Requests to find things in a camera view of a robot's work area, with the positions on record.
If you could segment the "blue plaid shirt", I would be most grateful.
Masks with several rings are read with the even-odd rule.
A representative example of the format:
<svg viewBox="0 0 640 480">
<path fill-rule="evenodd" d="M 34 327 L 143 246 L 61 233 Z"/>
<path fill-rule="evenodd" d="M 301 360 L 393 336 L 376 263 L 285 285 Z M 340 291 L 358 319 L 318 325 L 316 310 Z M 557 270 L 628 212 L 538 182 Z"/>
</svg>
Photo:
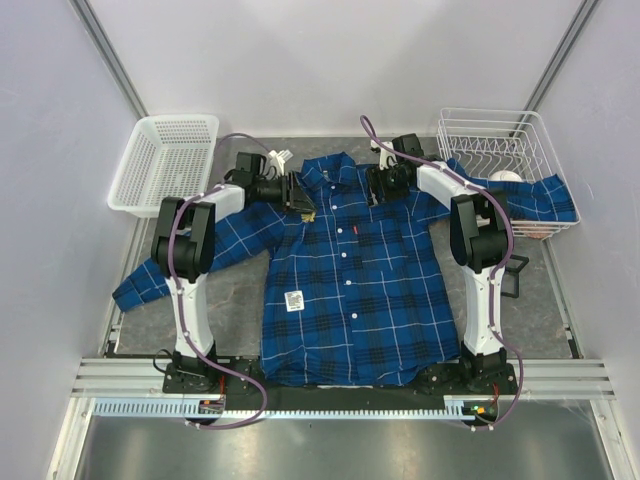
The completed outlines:
<svg viewBox="0 0 640 480">
<path fill-rule="evenodd" d="M 287 386 L 403 385 L 461 357 L 466 292 L 449 240 L 449 210 L 413 187 L 369 206 L 367 165 L 349 155 L 307 160 L 297 181 L 316 218 L 254 203 L 216 224 L 206 277 L 270 254 L 261 368 Z M 122 311 L 171 296 L 151 256 L 114 291 Z"/>
</svg>

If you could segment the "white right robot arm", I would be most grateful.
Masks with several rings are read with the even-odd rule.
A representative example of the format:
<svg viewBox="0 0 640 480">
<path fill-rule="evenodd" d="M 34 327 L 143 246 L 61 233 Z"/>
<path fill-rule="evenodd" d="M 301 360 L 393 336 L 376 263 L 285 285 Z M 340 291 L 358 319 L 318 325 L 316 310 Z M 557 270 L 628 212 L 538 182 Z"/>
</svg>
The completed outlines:
<svg viewBox="0 0 640 480">
<path fill-rule="evenodd" d="M 466 292 L 460 386 L 473 394 L 513 391 L 515 374 L 500 328 L 501 283 L 514 244 L 505 195 L 465 179 L 443 160 L 426 158 L 415 134 L 390 142 L 372 137 L 370 148 L 379 154 L 367 170 L 371 204 L 399 200 L 415 187 L 449 210 L 450 249 Z"/>
</svg>

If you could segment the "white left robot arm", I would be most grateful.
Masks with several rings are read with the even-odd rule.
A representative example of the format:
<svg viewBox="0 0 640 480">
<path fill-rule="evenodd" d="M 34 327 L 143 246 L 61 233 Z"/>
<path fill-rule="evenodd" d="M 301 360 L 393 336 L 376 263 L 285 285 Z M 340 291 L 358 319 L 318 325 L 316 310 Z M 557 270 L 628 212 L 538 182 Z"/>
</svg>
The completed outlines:
<svg viewBox="0 0 640 480">
<path fill-rule="evenodd" d="M 285 213 L 313 214 L 316 207 L 292 173 L 288 150 L 241 152 L 225 183 L 194 197 L 162 200 L 151 247 L 171 295 L 176 343 L 164 370 L 165 393 L 208 393 L 220 382 L 216 344 L 207 316 L 206 275 L 214 260 L 215 227 L 254 203 Z"/>
</svg>

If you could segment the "black brooch display box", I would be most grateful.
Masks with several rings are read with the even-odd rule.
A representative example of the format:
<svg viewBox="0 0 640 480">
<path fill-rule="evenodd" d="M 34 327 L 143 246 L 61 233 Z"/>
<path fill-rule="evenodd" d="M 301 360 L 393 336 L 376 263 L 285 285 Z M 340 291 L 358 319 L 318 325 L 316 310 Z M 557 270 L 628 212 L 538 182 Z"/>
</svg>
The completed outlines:
<svg viewBox="0 0 640 480">
<path fill-rule="evenodd" d="M 501 296 L 517 299 L 520 297 L 520 274 L 530 262 L 528 256 L 513 254 L 505 266 Z"/>
</svg>

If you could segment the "white ceramic bowl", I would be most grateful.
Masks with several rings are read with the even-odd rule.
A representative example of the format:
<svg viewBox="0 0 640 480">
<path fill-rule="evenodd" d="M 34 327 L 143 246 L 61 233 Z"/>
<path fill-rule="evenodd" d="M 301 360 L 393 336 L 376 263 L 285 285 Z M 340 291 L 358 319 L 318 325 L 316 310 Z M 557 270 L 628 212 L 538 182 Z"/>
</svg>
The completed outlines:
<svg viewBox="0 0 640 480">
<path fill-rule="evenodd" d="M 522 182 L 522 177 L 516 172 L 510 170 L 498 170 L 492 173 L 488 178 L 488 184 L 492 188 L 497 188 L 499 185 Z"/>
</svg>

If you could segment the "white perforated plastic basket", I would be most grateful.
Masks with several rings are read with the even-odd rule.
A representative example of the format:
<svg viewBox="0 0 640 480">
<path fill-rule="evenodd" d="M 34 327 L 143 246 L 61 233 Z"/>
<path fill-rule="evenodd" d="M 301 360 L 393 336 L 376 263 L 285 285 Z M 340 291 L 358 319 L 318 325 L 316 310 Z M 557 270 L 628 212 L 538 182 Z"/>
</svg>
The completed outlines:
<svg viewBox="0 0 640 480">
<path fill-rule="evenodd" d="M 219 119 L 211 114 L 153 115 L 138 120 L 107 197 L 109 208 L 155 218 L 164 198 L 203 192 L 218 130 Z"/>
</svg>

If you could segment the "pink patterned bowl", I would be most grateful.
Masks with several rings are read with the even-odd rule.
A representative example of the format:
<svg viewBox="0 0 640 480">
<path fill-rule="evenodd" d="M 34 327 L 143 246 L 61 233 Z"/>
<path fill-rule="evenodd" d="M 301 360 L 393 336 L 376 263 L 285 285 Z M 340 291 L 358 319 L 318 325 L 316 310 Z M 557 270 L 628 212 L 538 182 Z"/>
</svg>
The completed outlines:
<svg viewBox="0 0 640 480">
<path fill-rule="evenodd" d="M 516 221 L 512 224 L 514 235 L 536 240 L 544 240 L 556 233 L 554 225 L 538 224 L 528 221 Z"/>
</svg>

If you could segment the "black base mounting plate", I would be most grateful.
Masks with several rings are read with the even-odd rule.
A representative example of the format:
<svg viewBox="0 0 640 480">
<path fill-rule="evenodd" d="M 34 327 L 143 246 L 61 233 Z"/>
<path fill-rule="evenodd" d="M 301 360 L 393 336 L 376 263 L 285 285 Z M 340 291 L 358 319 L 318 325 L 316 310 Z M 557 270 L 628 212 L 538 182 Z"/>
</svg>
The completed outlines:
<svg viewBox="0 0 640 480">
<path fill-rule="evenodd" d="M 271 403 L 282 396 L 302 400 L 318 397 L 320 394 L 336 395 L 347 391 L 429 396 L 483 394 L 494 398 L 512 395 L 518 391 L 513 365 L 498 355 L 492 357 L 490 366 L 481 369 L 477 369 L 476 364 L 466 358 L 454 363 L 436 364 L 419 372 L 411 382 L 401 386 L 308 384 L 291 387 L 268 381 L 257 363 L 252 360 L 243 357 L 228 360 L 230 363 L 226 367 L 234 370 L 234 375 L 213 368 L 200 359 L 183 357 L 178 353 L 171 356 L 166 366 L 156 366 L 155 369 L 164 375 L 162 391 L 165 393 L 218 392 L 223 396 L 248 396 L 252 388 L 264 388 Z"/>
</svg>

